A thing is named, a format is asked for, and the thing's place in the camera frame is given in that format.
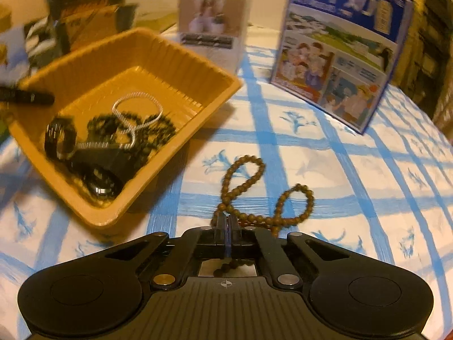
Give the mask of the blue milk carton box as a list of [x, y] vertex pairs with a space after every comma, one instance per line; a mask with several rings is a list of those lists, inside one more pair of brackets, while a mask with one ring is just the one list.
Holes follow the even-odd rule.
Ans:
[[272, 84], [363, 133], [413, 12], [413, 0], [288, 0]]

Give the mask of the cow picture milk box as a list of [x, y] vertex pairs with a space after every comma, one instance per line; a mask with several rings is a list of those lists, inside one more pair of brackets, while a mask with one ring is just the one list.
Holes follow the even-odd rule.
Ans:
[[61, 56], [49, 17], [1, 33], [1, 84], [15, 86]]

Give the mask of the blue checked tablecloth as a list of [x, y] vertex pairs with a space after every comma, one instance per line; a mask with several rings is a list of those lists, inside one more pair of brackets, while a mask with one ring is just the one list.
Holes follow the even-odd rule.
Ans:
[[249, 30], [243, 87], [191, 139], [110, 229], [81, 223], [32, 169], [12, 138], [1, 143], [1, 337], [25, 339], [20, 285], [59, 262], [154, 231], [180, 236], [209, 223], [220, 184], [236, 158], [266, 163], [237, 201], [270, 215], [301, 183], [315, 197], [298, 230], [404, 267], [431, 287], [429, 339], [452, 330], [452, 146], [399, 89], [388, 87], [366, 132], [269, 82], [276, 35]]

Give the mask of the orange middle instant rice bowl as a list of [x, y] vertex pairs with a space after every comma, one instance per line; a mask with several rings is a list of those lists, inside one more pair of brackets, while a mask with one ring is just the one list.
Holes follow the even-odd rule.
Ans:
[[55, 32], [63, 54], [132, 28], [138, 4], [109, 5], [61, 18]]

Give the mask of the black cylindrical tube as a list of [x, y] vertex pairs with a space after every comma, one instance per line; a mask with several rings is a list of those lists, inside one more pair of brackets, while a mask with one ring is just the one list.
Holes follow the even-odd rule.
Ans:
[[97, 199], [114, 199], [137, 172], [137, 157], [121, 149], [80, 149], [67, 162], [81, 178], [89, 194]]

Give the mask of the yellow plastic tray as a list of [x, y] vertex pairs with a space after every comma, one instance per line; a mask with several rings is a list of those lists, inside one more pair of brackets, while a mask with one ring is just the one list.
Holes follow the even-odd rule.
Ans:
[[[96, 229], [114, 225], [161, 169], [239, 89], [240, 80], [146, 28], [57, 59], [20, 89], [53, 94], [51, 106], [10, 104], [1, 117], [53, 191]], [[80, 149], [137, 157], [114, 199], [92, 197], [67, 162]]]

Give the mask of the white humidifier box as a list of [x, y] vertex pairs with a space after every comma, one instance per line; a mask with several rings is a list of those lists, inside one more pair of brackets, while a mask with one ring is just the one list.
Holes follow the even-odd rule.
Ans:
[[240, 68], [252, 0], [178, 0], [178, 40], [236, 74]]

